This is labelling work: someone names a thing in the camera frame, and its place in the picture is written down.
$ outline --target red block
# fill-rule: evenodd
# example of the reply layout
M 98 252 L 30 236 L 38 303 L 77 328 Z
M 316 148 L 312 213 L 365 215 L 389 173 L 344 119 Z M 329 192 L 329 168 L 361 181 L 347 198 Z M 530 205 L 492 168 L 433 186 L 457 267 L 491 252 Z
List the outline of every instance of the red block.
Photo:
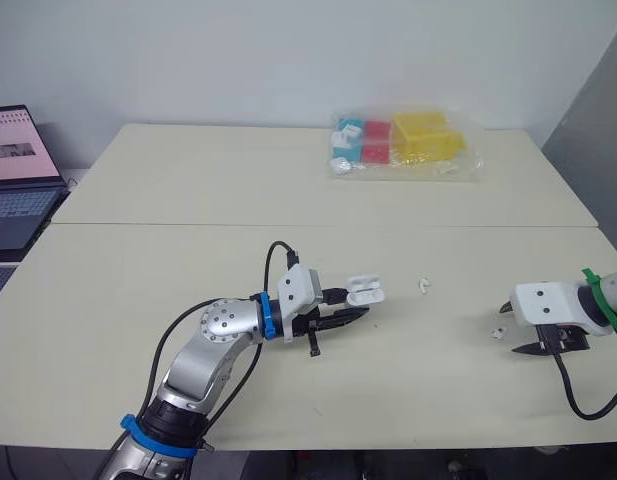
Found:
M 361 149 L 363 163 L 390 163 L 390 123 L 364 123 L 364 145 Z

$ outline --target white table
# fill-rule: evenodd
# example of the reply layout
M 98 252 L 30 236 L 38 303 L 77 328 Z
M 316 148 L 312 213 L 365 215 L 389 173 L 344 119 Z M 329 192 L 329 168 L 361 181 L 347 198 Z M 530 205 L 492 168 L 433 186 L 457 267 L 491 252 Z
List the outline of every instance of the white table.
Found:
M 212 430 L 221 449 L 459 448 L 617 441 L 617 409 L 569 409 L 550 358 L 497 314 L 519 282 L 617 269 L 596 228 L 331 228 L 51 225 L 0 296 L 0 443 L 107 448 L 139 407 L 156 342 L 197 301 L 259 291 L 275 239 L 325 287 L 382 275 L 387 301 L 347 327 L 267 342 Z M 283 261 L 275 264 L 272 278 Z M 421 295 L 417 283 L 432 287 Z M 161 374 L 195 328 L 184 322 Z M 508 325 L 502 341 L 491 330 Z M 617 336 L 565 355 L 585 410 L 617 389 Z M 240 358 L 233 375 L 250 360 Z
M 127 125 L 59 223 L 596 226 L 521 130 L 487 131 L 481 181 L 329 177 L 329 131 Z

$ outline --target laptop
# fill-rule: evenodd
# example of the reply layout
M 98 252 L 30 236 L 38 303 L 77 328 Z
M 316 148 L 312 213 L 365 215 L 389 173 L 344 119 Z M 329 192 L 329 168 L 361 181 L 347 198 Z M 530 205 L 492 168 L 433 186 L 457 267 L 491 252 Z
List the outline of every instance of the laptop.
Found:
M 26 106 L 0 107 L 0 250 L 24 248 L 65 190 Z

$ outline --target blue ring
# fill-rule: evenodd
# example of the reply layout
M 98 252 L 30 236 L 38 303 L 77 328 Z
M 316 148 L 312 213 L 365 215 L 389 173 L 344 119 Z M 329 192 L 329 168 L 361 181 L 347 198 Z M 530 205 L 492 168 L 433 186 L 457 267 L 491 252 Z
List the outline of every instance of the blue ring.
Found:
M 139 445 L 147 448 L 148 450 L 152 450 L 153 452 L 177 458 L 192 458 L 197 455 L 196 448 L 173 447 L 171 445 L 165 445 L 153 440 L 141 431 L 139 425 L 137 425 L 135 416 L 130 413 L 126 414 L 124 418 L 121 419 L 121 427 L 124 430 L 128 430 L 130 435 L 132 435 L 133 440 L 135 440 Z
M 259 294 L 261 298 L 261 310 L 264 314 L 264 337 L 266 340 L 272 340 L 277 336 L 275 324 L 272 321 L 272 311 L 270 310 L 270 299 L 267 292 Z

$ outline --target floor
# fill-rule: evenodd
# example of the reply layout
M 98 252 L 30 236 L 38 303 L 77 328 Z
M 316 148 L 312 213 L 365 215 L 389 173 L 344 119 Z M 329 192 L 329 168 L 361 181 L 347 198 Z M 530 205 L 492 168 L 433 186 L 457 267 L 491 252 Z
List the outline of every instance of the floor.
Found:
M 91 480 L 103 452 L 9 448 L 18 480 Z M 215 452 L 195 460 L 195 480 L 617 480 L 617 443 L 546 454 L 533 448 Z M 0 479 L 12 479 L 0 446 Z

